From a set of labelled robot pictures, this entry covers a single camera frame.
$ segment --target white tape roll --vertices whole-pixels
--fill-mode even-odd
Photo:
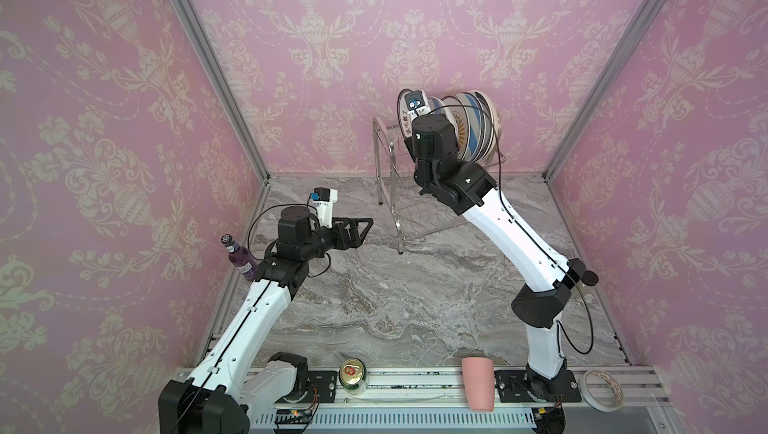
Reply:
[[[603,381],[608,383],[608,387],[614,391],[614,404],[612,406],[606,406],[602,402],[596,400],[592,393],[587,388],[587,378],[590,376],[597,376]],[[579,381],[579,387],[581,387],[581,396],[587,401],[587,404],[602,412],[613,412],[619,409],[624,404],[624,391],[621,390],[621,384],[611,375],[603,371],[589,370],[584,373]]]

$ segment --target bottle label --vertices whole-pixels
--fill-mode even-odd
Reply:
[[[253,269],[253,268],[254,268],[254,267],[253,267],[253,266],[251,266],[251,265],[250,265],[250,262],[249,262],[249,263],[246,263],[246,265],[245,265],[245,266],[240,266],[240,267],[237,267],[237,272],[239,272],[240,274],[245,274],[246,272],[248,272],[249,270],[251,270],[251,269]]]

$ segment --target pink tumbler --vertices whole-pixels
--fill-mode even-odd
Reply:
[[[496,398],[493,361],[485,357],[465,357],[462,359],[462,377],[469,409],[493,412]]]

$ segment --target marble tabletop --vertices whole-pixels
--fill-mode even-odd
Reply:
[[[490,357],[496,365],[525,365],[524,324],[510,307],[524,281],[480,230],[464,224],[410,240],[400,255],[394,221],[388,206],[378,204],[374,178],[272,178],[266,206],[304,202],[315,187],[338,189],[334,216],[370,217],[375,224],[362,247],[332,250],[331,269],[304,282],[266,338],[256,366],[277,351],[306,356],[311,366],[338,366],[350,357],[370,366],[454,366],[466,356]],[[553,248],[574,256],[573,242],[540,176],[504,180],[503,189]],[[274,209],[260,222],[253,242],[259,256],[276,237],[279,216],[280,209]],[[325,266],[325,260],[313,260],[310,273]],[[227,322],[247,289],[242,280]],[[582,356],[562,339],[568,362],[625,364],[598,298],[588,294],[587,302],[594,348]],[[571,297],[562,322],[572,341],[585,349],[589,323],[578,295]]]

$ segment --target pink wallpaper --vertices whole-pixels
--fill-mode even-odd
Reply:
[[[554,186],[689,434],[764,432],[768,0],[667,0]]]
[[[479,88],[541,172],[640,0],[193,0],[272,173],[372,172],[400,89]]]
[[[0,0],[0,432],[148,434],[258,183],[168,0]]]

